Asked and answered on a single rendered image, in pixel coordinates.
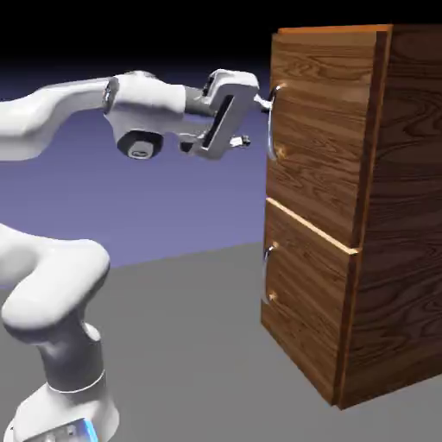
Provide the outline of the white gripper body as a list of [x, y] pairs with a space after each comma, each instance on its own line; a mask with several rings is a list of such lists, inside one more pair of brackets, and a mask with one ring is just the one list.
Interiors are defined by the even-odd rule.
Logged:
[[259, 82], [253, 73], [217, 69], [199, 95], [193, 99], [193, 112], [212, 117], [212, 124], [196, 136], [193, 154], [218, 160], [230, 149], [230, 139], [237, 135], [243, 119], [254, 105]]

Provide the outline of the large wooden cabinet door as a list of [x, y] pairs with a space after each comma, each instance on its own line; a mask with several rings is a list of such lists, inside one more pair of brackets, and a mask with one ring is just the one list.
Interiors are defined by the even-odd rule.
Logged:
[[389, 30], [282, 29], [272, 41], [267, 195], [347, 249], [361, 243]]

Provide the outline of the dark wooden cabinet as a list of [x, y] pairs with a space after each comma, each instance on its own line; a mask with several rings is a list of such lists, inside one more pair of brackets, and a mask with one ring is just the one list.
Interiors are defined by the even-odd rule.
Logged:
[[382, 25], [342, 409], [442, 374], [442, 24]]

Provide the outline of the small wooden cabinet door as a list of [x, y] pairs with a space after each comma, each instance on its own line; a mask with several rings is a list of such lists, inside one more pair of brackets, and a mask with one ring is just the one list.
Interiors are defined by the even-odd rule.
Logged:
[[349, 248], [274, 199], [265, 201], [267, 294], [261, 321], [307, 380], [330, 404], [338, 402], [345, 322], [357, 249]]

